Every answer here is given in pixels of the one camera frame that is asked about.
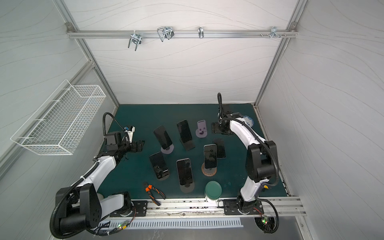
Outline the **brown round phone stand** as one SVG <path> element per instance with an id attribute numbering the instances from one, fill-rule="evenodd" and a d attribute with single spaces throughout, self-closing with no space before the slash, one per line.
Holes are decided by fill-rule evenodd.
<path id="1" fill-rule="evenodd" d="M 205 163 L 202 164 L 202 173 L 207 176 L 207 177 L 212 177 L 214 176 L 216 173 L 217 173 L 217 168 L 209 168 L 209 169 L 206 169 L 205 168 Z"/>

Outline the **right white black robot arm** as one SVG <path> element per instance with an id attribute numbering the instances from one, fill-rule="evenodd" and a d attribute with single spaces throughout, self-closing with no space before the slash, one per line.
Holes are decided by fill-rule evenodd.
<path id="1" fill-rule="evenodd" d="M 237 197 L 237 208 L 240 213 L 248 214 L 261 202 L 261 191 L 276 186 L 280 181 L 277 146 L 275 142 L 260 137 L 242 114 L 225 107 L 221 93 L 217 94 L 217 98 L 218 120 L 212 124 L 213 133 L 235 134 L 247 149 L 245 168 L 248 176 Z"/>

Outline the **blue edged smartphone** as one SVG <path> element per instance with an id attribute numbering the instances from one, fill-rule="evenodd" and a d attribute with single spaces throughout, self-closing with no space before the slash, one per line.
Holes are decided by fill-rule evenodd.
<path id="1" fill-rule="evenodd" d="M 213 143 L 217 146 L 217 158 L 225 159 L 226 158 L 226 150 L 225 150 L 225 142 L 223 139 L 214 139 Z"/>

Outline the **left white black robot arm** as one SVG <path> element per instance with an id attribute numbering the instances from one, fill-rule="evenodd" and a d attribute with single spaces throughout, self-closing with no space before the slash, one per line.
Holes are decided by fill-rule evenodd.
<path id="1" fill-rule="evenodd" d="M 94 158 L 93 166 L 79 180 L 57 191 L 56 206 L 50 218 L 53 237 L 67 239 L 83 231 L 99 237 L 110 236 L 130 225 L 130 220 L 116 227 L 102 222 L 110 214 L 136 215 L 136 206 L 129 193 L 101 198 L 97 191 L 126 153 L 139 151 L 137 143 L 133 142 L 134 132 L 135 127 L 126 126 L 121 132 L 105 133 L 106 151 Z"/>

